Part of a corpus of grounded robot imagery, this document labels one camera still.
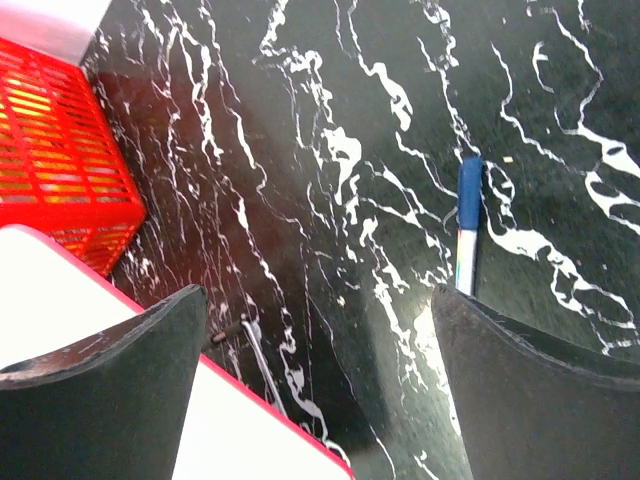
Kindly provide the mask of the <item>blue whiteboard marker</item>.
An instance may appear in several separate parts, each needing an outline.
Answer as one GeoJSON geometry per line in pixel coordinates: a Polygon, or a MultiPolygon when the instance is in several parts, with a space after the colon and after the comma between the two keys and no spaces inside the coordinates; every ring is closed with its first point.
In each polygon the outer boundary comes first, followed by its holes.
{"type": "Polygon", "coordinates": [[[458,174],[455,287],[468,296],[474,291],[482,171],[483,160],[480,157],[468,157],[462,161],[458,174]]]}

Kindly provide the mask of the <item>pink framed whiteboard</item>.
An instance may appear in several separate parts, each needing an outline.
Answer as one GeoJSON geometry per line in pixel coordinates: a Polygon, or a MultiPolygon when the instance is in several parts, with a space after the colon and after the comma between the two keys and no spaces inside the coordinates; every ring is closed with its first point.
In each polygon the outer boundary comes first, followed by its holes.
{"type": "Polygon", "coordinates": [[[349,479],[201,360],[207,296],[143,308],[46,235],[1,230],[5,479],[349,479]]]}

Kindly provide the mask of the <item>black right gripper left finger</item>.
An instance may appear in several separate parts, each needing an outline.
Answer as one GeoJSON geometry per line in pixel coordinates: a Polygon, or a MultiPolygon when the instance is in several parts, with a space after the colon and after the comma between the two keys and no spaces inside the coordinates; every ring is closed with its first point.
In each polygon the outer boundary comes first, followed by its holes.
{"type": "Polygon", "coordinates": [[[169,479],[204,340],[189,285],[144,312],[1,371],[4,479],[169,479]]]}

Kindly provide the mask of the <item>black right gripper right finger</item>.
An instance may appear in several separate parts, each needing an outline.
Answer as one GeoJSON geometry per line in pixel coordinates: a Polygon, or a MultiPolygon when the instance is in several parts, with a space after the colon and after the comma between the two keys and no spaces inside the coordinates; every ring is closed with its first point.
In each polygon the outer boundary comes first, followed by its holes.
{"type": "Polygon", "coordinates": [[[435,288],[431,311],[474,478],[638,478],[638,364],[449,285],[435,288]]]}

